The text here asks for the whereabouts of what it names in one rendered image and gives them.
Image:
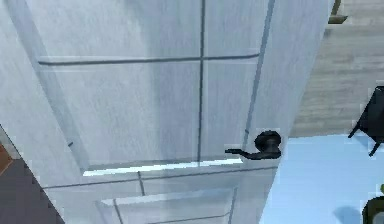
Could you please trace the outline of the white panelled room door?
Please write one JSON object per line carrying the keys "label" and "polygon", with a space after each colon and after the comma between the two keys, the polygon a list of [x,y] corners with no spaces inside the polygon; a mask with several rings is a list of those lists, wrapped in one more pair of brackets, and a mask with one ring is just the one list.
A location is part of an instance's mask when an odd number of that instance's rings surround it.
{"label": "white panelled room door", "polygon": [[64,224],[259,224],[333,0],[0,0],[0,140]]}

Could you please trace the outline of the olive wooden furniture leg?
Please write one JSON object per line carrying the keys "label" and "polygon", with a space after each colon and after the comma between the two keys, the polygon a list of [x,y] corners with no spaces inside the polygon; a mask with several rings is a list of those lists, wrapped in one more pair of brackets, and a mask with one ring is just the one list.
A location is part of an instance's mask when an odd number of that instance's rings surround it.
{"label": "olive wooden furniture leg", "polygon": [[343,24],[347,20],[347,18],[348,18],[347,15],[341,15],[338,13],[340,5],[341,5],[341,0],[334,0],[331,14],[330,14],[330,17],[328,19],[329,25]]}

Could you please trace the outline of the black chair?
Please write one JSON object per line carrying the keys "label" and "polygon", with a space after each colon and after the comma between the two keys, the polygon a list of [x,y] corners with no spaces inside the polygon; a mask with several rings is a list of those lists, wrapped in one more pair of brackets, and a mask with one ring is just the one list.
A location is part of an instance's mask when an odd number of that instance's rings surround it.
{"label": "black chair", "polygon": [[384,86],[375,87],[368,104],[348,137],[351,138],[357,130],[361,130],[375,142],[373,149],[369,152],[369,156],[372,157],[384,143]]}

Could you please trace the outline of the dark green round pot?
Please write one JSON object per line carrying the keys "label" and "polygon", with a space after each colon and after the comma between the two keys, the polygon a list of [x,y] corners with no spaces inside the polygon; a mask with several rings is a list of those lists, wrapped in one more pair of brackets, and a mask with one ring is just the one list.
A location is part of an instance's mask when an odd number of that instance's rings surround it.
{"label": "dark green round pot", "polygon": [[380,186],[382,196],[369,199],[362,210],[362,224],[374,224],[374,219],[384,213],[384,184]]}

